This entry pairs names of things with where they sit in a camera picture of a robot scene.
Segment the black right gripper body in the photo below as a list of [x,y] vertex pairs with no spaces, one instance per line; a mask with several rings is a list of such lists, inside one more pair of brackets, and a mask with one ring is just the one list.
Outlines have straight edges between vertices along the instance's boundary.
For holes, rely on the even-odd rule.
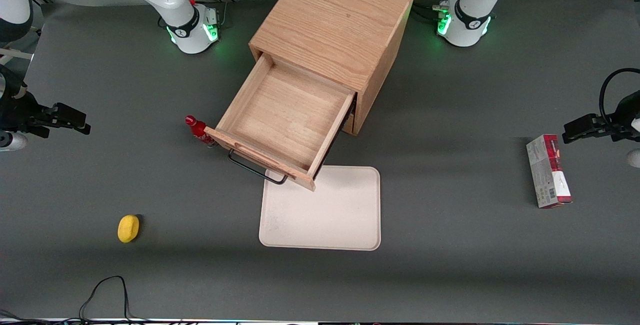
[[51,109],[39,104],[26,85],[6,85],[1,95],[0,122],[2,131],[46,139],[50,136]]

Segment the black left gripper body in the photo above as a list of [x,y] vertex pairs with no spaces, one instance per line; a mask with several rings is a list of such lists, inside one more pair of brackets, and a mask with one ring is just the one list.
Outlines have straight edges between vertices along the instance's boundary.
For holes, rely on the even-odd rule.
[[640,91],[624,97],[617,105],[615,111],[607,115],[611,127],[615,129],[610,135],[612,142],[619,142],[624,139],[640,142],[639,130],[633,126],[637,121],[639,126],[640,113]]

